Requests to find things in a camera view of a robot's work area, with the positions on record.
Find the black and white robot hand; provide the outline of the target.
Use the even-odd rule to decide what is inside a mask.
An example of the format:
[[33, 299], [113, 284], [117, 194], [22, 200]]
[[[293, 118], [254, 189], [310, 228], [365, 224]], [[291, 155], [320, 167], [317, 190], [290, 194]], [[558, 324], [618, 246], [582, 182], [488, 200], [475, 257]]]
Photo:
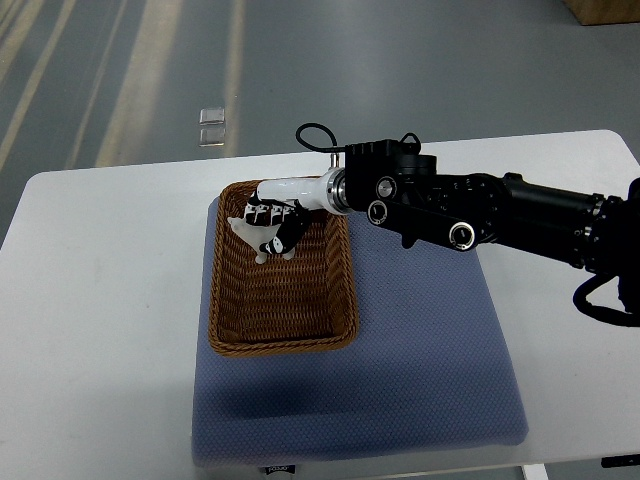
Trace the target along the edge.
[[276, 236], [262, 244], [260, 250], [289, 260], [309, 228], [313, 212], [323, 210], [333, 215], [352, 212], [345, 185], [345, 171], [339, 167], [329, 169], [321, 177], [264, 180], [250, 195], [240, 218], [256, 226], [281, 223]]

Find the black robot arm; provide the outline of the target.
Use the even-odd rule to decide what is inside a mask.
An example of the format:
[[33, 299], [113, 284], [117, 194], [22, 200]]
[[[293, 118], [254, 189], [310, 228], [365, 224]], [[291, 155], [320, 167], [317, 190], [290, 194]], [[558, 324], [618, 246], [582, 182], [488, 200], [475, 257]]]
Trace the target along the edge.
[[626, 198], [526, 182], [516, 173], [440, 174], [417, 136], [326, 147], [345, 157], [329, 197], [342, 209], [400, 234], [456, 251], [497, 243], [591, 273], [573, 294], [582, 314], [639, 325], [639, 182]]

